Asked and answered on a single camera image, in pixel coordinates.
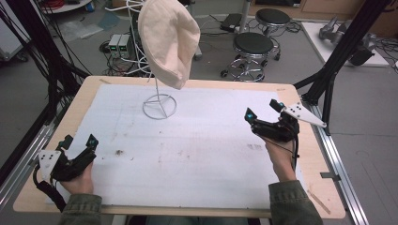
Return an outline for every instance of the metal bracket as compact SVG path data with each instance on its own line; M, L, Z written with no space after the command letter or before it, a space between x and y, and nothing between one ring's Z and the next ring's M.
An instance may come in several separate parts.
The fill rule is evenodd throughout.
M321 172L321 176L324 179L332 179L334 182L342 180L339 174L334 174L333 172Z

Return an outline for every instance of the metal rail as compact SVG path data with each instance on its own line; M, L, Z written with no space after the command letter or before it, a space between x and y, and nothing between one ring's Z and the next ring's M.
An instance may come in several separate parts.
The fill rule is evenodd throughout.
M309 107L309 110L316 115L318 118L322 117L322 113L318 106L310 106L304 102L304 104ZM368 219L363 212L362 206L360 205L360 200L355 193L355 190L349 180L348 174L345 170L342 159L340 158L339 152L337 151L336 145L333 139L326 131L321 127L316 127L319 132L319 138L321 139L324 147L324 152L328 157L329 164L333 169L335 175L338 175L340 179L337 182L342 194L344 196L345 203L349 209L349 213L354 220L355 224L358 225L368 225Z
M9 174L3 186L0 187L0 212L6 206L16 188L23 180L26 179L26 176L28 176L29 172L31 172L34 168L34 162L36 161L38 151L41 150L53 136L55 131L54 120L52 123L50 123L50 125L44 125L41 127L35 139L31 142L26 152L18 161L18 164Z

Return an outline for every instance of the white board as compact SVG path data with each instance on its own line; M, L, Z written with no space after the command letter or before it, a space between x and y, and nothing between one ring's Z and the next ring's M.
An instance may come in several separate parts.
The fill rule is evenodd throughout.
M165 120L142 111L154 87L104 84L95 96L68 156L82 152L90 134L99 140L93 179L102 203L269 209L268 184L278 180L244 114L250 107L259 119L277 121L268 106L277 94L169 87L161 93L177 102ZM303 184L299 168L298 177Z
M315 22L302 22L302 26L304 27L305 34L311 40L316 52L325 63L328 61L331 53L333 53L335 46L327 39L319 38L319 29L324 27L326 23L315 23ZM373 50L372 53L375 55L372 56L368 61L366 61L361 67L387 67L389 63L376 51ZM345 66L352 66L349 62L345 62Z

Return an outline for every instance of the black strap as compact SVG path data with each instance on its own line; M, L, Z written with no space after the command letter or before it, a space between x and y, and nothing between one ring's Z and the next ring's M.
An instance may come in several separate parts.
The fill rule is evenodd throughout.
M64 211L64 208L65 206L67 206L67 204L65 203L64 198L62 198L61 194L59 194L58 190L56 190L45 181L41 181L38 185L36 185L36 188L43 191L48 197L50 197L50 199L53 200L59 211Z

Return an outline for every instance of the sleeve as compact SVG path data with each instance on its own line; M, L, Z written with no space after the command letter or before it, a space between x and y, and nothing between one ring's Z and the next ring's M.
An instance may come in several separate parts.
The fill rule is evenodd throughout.
M273 224L323 224L299 180L269 185Z
M71 195L58 225L100 225L101 202L98 195Z

